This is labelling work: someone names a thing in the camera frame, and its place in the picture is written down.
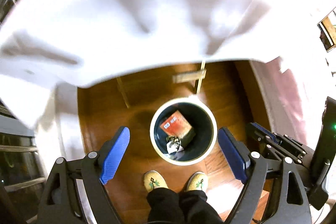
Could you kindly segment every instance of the wooden floor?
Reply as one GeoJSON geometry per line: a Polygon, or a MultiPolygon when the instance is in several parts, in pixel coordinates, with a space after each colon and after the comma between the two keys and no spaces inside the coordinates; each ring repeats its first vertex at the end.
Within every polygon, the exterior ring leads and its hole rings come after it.
{"type": "MultiPolygon", "coordinates": [[[[112,203],[126,224],[147,220],[150,208],[143,174],[149,170],[160,172],[168,187],[176,192],[183,190],[194,172],[208,174],[208,202],[222,219],[226,219],[240,194],[242,184],[234,179],[217,143],[202,162],[176,166],[160,158],[150,142],[149,127],[155,111],[170,99],[193,94],[193,83],[173,84],[172,75],[199,67],[200,64],[184,64],[123,76],[130,108],[125,105],[116,79],[78,90],[86,152],[98,150],[120,126],[130,129],[130,144],[115,177],[106,185],[112,203]]],[[[237,140],[245,142],[244,127],[252,121],[252,115],[234,63],[209,63],[206,69],[199,99],[213,112],[218,128],[228,127],[237,140]]],[[[267,197],[268,193],[263,192],[256,219],[261,218],[267,197]]]]}

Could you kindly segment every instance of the yellow slipper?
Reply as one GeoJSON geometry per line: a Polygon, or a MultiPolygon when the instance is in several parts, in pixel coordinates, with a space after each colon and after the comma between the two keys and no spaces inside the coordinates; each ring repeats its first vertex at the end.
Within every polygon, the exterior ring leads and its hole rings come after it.
{"type": "Polygon", "coordinates": [[[148,171],[145,174],[143,181],[148,193],[156,188],[168,188],[163,176],[161,176],[159,172],[154,170],[148,171]]]}
{"type": "Polygon", "coordinates": [[[208,176],[203,172],[196,172],[190,178],[186,191],[201,190],[205,192],[207,188],[208,188],[208,176]]]}

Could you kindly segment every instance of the shoe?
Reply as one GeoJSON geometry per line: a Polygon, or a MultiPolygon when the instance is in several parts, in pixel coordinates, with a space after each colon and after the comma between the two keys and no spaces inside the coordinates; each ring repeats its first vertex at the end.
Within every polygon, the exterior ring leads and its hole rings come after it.
{"type": "Polygon", "coordinates": [[[148,171],[145,174],[143,181],[148,193],[156,188],[168,188],[163,176],[154,170],[148,171]]]}
{"type": "Polygon", "coordinates": [[[190,178],[186,191],[201,190],[205,192],[207,188],[208,188],[208,176],[203,172],[196,172],[190,178]]]}

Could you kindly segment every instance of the person's leg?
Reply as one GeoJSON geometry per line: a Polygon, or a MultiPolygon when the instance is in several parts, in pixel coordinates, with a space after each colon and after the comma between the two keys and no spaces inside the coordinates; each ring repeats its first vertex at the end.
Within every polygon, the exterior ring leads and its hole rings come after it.
{"type": "Polygon", "coordinates": [[[188,224],[223,224],[216,210],[207,203],[205,191],[208,177],[202,172],[195,173],[189,180],[186,192],[181,194],[180,208],[188,224]]]}
{"type": "Polygon", "coordinates": [[[170,221],[183,224],[184,215],[179,207],[179,195],[168,189],[164,178],[152,170],[145,174],[144,184],[149,192],[147,201],[151,206],[148,222],[170,221]]]}

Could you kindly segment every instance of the round trash can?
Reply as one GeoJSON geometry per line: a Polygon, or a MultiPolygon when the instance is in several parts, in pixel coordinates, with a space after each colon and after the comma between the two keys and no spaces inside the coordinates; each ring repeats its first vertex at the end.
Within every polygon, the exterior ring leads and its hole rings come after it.
{"type": "Polygon", "coordinates": [[[198,98],[177,98],[163,104],[154,114],[150,137],[158,155],[175,165],[192,165],[203,160],[216,143],[217,124],[210,109],[198,98]],[[160,125],[179,110],[194,128],[195,136],[183,151],[168,154],[167,134],[160,125]]]}

